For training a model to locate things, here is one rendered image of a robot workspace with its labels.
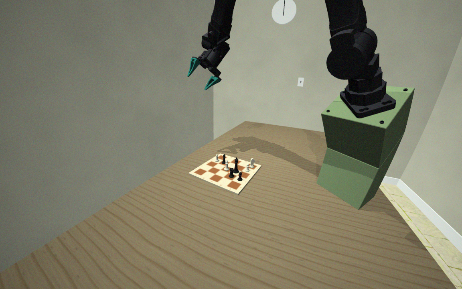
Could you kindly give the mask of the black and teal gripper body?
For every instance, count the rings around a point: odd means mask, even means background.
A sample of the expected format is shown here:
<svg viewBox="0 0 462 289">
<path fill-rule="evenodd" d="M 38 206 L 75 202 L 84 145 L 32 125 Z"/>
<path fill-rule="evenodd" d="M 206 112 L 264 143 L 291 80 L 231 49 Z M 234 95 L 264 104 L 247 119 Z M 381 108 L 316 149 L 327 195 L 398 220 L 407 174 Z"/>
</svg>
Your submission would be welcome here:
<svg viewBox="0 0 462 289">
<path fill-rule="evenodd" d="M 218 77 L 220 79 L 219 76 L 221 72 L 216 67 L 223 60 L 223 56 L 222 55 L 219 56 L 218 54 L 219 52 L 212 50 L 210 54 L 208 55 L 208 57 L 204 57 L 200 55 L 198 58 L 197 57 L 194 57 L 194 58 L 196 58 L 197 60 L 201 62 L 200 65 L 203 68 L 205 69 L 208 68 L 208 70 L 214 75 L 214 77 Z"/>
</svg>

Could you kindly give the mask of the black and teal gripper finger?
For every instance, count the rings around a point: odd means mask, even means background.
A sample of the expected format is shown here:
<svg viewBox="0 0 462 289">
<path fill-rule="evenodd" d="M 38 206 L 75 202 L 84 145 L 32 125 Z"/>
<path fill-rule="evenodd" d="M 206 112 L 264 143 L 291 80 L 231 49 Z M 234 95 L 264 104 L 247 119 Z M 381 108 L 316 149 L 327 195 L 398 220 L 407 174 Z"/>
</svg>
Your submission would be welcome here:
<svg viewBox="0 0 462 289">
<path fill-rule="evenodd" d="M 210 88 L 211 86 L 219 83 L 220 81 L 221 80 L 218 77 L 211 76 L 204 89 L 207 90 L 208 88 Z"/>
<path fill-rule="evenodd" d="M 201 62 L 199 60 L 197 60 L 196 58 L 192 57 L 191 58 L 191 61 L 190 61 L 190 68 L 189 68 L 189 72 L 188 72 L 188 77 L 194 72 L 194 70 L 198 67 L 198 65 L 200 64 Z"/>
</svg>

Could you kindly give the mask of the brown and cream chessboard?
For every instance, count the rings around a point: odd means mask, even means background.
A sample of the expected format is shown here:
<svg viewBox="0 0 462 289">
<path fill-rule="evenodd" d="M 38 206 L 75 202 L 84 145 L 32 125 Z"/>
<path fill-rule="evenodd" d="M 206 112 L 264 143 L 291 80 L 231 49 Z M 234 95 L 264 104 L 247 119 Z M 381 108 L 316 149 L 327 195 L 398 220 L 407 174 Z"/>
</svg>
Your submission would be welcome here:
<svg viewBox="0 0 462 289">
<path fill-rule="evenodd" d="M 230 178 L 230 170 L 225 171 L 224 168 L 226 164 L 223 164 L 223 154 L 218 155 L 218 162 L 215 162 L 216 156 L 213 159 L 203 163 L 203 165 L 192 170 L 188 174 L 194 176 L 200 180 L 203 180 L 207 183 L 211 183 L 221 189 L 225 189 L 231 193 L 239 195 L 240 192 L 245 188 L 247 183 L 252 179 L 255 173 L 260 169 L 261 165 L 254 164 L 254 168 L 249 167 L 249 172 L 246 172 L 246 164 L 248 163 L 251 166 L 251 162 L 238 159 L 238 170 L 242 172 L 242 181 L 238 181 L 239 173 L 233 173 L 234 177 Z M 225 161 L 228 160 L 228 167 L 235 168 L 235 159 L 234 157 L 225 155 Z"/>
</svg>

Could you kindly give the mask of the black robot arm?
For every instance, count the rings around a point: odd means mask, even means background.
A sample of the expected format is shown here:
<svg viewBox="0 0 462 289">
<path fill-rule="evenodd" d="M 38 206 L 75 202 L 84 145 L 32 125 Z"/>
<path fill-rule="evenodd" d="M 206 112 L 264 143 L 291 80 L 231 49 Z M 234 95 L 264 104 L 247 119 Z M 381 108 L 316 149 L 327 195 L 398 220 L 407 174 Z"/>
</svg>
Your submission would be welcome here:
<svg viewBox="0 0 462 289">
<path fill-rule="evenodd" d="M 340 98 L 357 118 L 392 110 L 396 100 L 386 93 L 387 81 L 379 67 L 377 35 L 367 28 L 363 0 L 325 0 L 329 18 L 330 45 L 326 65 L 332 76 L 348 80 Z M 208 25 L 202 35 L 201 56 L 212 50 L 225 57 L 230 50 L 225 41 L 230 38 L 233 8 L 236 0 L 216 0 Z M 226 29 L 227 28 L 227 29 Z M 364 68 L 364 69 L 363 69 Z"/>
</svg>

